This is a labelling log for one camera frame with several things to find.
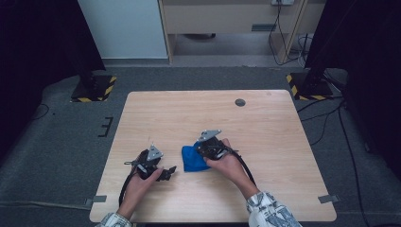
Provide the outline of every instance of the wall socket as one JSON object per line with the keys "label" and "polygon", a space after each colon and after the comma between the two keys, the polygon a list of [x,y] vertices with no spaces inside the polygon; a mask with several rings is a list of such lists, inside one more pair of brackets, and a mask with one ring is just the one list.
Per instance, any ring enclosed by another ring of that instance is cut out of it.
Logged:
{"label": "wall socket", "polygon": [[291,6],[294,5],[294,0],[271,0],[272,6]]}

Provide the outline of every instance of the gray floor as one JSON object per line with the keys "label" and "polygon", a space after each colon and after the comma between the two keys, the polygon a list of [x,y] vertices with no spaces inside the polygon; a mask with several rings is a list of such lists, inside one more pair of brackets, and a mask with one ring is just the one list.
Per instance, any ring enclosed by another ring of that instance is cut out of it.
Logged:
{"label": "gray floor", "polygon": [[[298,56],[293,52],[292,58]],[[71,103],[70,95],[78,77],[65,79],[44,90],[43,104],[11,156],[0,169],[0,226],[94,226],[89,220],[85,199],[96,194],[103,167],[113,142],[117,123],[130,91],[216,90],[216,89],[286,89],[285,75],[301,72],[301,62],[277,65],[266,34],[180,36],[174,61],[109,61],[108,71],[117,82],[105,102]],[[346,72],[330,69],[346,79]],[[340,93],[333,88],[336,96]],[[335,110],[341,100],[319,102],[300,112],[301,119]],[[312,101],[294,100],[300,110]],[[303,121],[306,136],[317,160],[328,192],[338,195],[334,206],[338,218],[333,222],[303,222],[304,226],[366,226],[358,195],[370,226],[401,223],[401,183],[386,168],[380,155],[367,153],[352,117],[341,109],[341,118],[355,157],[358,181],[341,128],[339,114]],[[105,138],[101,125],[114,117]],[[13,201],[41,201],[44,207],[11,205]],[[74,205],[75,209],[58,207]],[[147,224],[147,227],[167,226]],[[168,226],[189,226],[173,224]],[[247,226],[225,224],[224,226]]]}

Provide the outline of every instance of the black curtain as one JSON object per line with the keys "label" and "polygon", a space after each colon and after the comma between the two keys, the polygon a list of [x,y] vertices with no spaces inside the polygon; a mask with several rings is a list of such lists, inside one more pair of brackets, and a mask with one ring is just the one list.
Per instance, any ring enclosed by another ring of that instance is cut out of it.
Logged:
{"label": "black curtain", "polygon": [[366,149],[401,180],[400,40],[401,1],[327,0],[305,65],[348,72],[343,95]]}
{"label": "black curtain", "polygon": [[0,159],[47,85],[105,70],[77,0],[0,0]]}

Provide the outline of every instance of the wooden table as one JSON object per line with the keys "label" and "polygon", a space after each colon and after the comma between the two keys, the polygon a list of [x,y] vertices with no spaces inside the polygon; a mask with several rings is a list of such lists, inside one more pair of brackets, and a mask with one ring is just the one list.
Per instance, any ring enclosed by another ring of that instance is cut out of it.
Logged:
{"label": "wooden table", "polygon": [[[235,101],[245,100],[238,107]],[[152,143],[164,153],[159,166],[177,166],[168,182],[155,183],[132,222],[248,222],[245,200],[214,169],[183,172],[181,150],[204,130],[222,130],[250,168],[261,190],[286,204],[299,221],[332,221],[327,195],[304,129],[285,90],[132,92],[127,98],[90,219],[118,208],[132,161]]]}

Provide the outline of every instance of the black hole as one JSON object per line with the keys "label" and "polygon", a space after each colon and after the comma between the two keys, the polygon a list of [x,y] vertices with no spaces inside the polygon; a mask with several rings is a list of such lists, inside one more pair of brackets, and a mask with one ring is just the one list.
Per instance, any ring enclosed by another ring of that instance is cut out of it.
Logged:
{"label": "black hole", "polygon": [[245,100],[242,98],[239,98],[235,101],[235,105],[241,107],[241,106],[245,106]]}

